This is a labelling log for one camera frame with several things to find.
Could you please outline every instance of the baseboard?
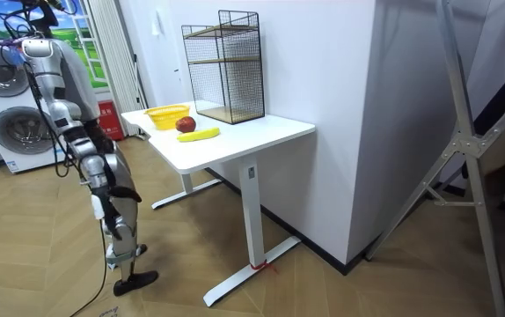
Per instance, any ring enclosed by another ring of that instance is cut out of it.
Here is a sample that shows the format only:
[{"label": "baseboard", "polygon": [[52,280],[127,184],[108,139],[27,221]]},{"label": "baseboard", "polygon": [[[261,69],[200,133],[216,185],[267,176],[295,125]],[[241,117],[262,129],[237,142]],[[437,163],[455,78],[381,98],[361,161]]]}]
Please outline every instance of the baseboard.
[{"label": "baseboard", "polygon": [[[241,195],[241,189],[239,189],[237,186],[233,185],[230,181],[227,181],[223,176],[216,173],[211,168],[206,168],[206,172],[210,173],[211,175],[213,175],[217,179],[221,180],[223,182],[223,184],[225,184],[228,188],[230,188],[232,191],[234,191],[238,195]],[[301,239],[301,241],[305,244],[306,247],[308,247],[311,251],[313,251],[315,254],[320,256],[321,259],[323,259],[323,260],[325,260],[325,262],[329,263],[333,268],[338,270],[342,275],[346,275],[348,272],[350,272],[350,270],[353,269],[356,266],[356,264],[358,264],[360,262],[360,260],[362,259],[362,255],[366,251],[366,249],[362,250],[361,253],[358,254],[354,259],[352,259],[347,264],[344,264],[341,261],[337,260],[331,254],[326,252],[317,243],[315,243],[311,239],[307,238],[305,235],[303,235],[301,232],[299,232],[296,228],[289,225],[287,222],[285,222],[280,217],[276,216],[272,211],[270,211],[265,206],[261,205],[260,210],[262,211],[262,213],[265,216],[269,217],[272,221],[274,221],[280,227],[282,227],[284,230],[289,232],[289,234],[295,235],[296,237]]]},{"label": "baseboard", "polygon": [[[436,185],[434,186],[434,188],[438,188],[440,185],[442,185],[442,183],[439,181],[436,183]],[[453,186],[453,185],[448,185],[444,191],[448,194],[453,194],[453,195],[458,195],[460,197],[464,197],[465,196],[465,189],[463,188],[459,188],[458,186]]]}]

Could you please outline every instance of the red tag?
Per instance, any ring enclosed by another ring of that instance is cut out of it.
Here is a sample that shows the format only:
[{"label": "red tag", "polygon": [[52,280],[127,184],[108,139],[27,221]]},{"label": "red tag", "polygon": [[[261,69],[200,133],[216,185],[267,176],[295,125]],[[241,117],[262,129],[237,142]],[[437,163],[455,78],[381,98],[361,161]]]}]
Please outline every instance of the red tag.
[{"label": "red tag", "polygon": [[259,266],[256,266],[256,267],[251,264],[251,268],[254,270],[263,269],[264,267],[268,267],[269,269],[274,271],[276,274],[278,274],[278,270],[276,269],[276,267],[274,265],[272,265],[272,263],[268,263],[266,260],[264,260],[263,263],[261,263]]},{"label": "red tag", "polygon": [[115,141],[123,140],[123,133],[121,132],[120,120],[115,113],[113,102],[111,100],[104,100],[98,103],[100,109],[99,123],[100,127],[106,132],[107,136]]}]

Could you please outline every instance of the desk tabletop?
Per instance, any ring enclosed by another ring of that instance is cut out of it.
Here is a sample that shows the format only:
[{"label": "desk tabletop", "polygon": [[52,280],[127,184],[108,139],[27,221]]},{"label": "desk tabletop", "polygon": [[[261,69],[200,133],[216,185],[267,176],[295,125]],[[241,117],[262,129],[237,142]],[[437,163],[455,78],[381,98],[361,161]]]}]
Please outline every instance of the desk tabletop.
[{"label": "desk tabletop", "polygon": [[196,121],[196,130],[218,127],[219,136],[194,141],[179,142],[176,129],[157,130],[145,110],[121,114],[131,124],[139,126],[149,138],[149,143],[178,173],[192,173],[215,163],[242,157],[272,145],[304,136],[315,131],[313,124],[298,122],[267,114],[263,118],[235,125],[198,115],[193,102],[190,115]]}]

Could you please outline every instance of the yellow plastic basket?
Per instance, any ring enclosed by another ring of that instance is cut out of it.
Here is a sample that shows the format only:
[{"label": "yellow plastic basket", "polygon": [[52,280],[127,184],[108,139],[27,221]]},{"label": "yellow plastic basket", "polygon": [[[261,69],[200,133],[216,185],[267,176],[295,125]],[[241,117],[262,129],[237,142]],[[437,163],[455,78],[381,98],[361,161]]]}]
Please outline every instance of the yellow plastic basket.
[{"label": "yellow plastic basket", "polygon": [[184,105],[154,107],[145,111],[145,114],[155,123],[157,129],[174,129],[176,121],[190,115],[190,107]]}]

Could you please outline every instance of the banana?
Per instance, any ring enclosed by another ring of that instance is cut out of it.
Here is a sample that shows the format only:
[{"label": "banana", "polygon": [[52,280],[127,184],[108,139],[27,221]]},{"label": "banana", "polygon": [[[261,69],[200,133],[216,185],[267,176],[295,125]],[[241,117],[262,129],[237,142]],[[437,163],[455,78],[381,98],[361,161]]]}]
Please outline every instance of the banana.
[{"label": "banana", "polygon": [[211,128],[194,132],[182,133],[181,135],[177,136],[177,139],[181,142],[191,142],[211,138],[217,136],[218,134],[219,134],[219,128]]}]

